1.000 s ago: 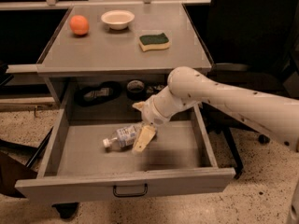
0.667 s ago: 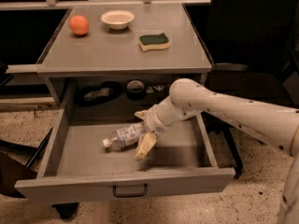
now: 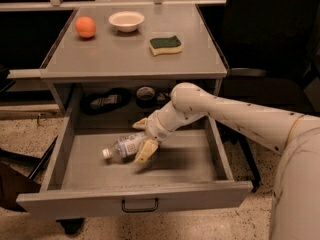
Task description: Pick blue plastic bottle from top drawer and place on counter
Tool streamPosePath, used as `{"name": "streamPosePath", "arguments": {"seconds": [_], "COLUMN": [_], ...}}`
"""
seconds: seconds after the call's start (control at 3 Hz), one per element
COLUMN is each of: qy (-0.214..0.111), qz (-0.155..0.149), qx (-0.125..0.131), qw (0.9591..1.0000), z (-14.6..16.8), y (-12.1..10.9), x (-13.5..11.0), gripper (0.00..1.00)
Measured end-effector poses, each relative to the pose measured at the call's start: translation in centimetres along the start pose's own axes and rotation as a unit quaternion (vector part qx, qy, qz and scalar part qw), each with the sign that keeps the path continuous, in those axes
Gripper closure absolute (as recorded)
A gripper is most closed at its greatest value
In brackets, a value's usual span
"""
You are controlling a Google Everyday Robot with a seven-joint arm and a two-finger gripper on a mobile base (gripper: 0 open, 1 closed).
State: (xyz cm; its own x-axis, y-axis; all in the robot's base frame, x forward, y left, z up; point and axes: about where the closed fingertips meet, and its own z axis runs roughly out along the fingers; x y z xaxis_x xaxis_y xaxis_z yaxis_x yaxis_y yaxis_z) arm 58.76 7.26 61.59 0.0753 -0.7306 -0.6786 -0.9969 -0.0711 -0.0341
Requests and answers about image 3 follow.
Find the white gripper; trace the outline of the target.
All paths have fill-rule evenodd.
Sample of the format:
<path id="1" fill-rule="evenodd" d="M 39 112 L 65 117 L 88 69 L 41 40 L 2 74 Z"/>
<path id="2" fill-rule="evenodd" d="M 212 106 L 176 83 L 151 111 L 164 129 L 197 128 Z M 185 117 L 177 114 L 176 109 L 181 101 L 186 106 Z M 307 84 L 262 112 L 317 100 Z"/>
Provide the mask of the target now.
<path id="1" fill-rule="evenodd" d="M 136 163 L 145 163 L 158 149 L 158 143 L 163 142 L 174 132 L 173 112 L 156 110 L 148 118 L 135 122 L 132 127 L 136 130 L 145 130 L 152 138 L 144 140 L 136 156 Z"/>

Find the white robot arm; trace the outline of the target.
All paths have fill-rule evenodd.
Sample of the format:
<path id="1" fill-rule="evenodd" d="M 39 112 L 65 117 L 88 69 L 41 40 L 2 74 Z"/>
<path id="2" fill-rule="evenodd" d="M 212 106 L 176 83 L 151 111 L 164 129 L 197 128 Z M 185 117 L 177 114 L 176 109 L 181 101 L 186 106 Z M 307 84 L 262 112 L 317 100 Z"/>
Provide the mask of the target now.
<path id="1" fill-rule="evenodd" d="M 147 139 L 144 163 L 178 128 L 207 116 L 281 155 L 273 188 L 270 240 L 320 240 L 320 118 L 214 96 L 192 83 L 134 124 Z"/>

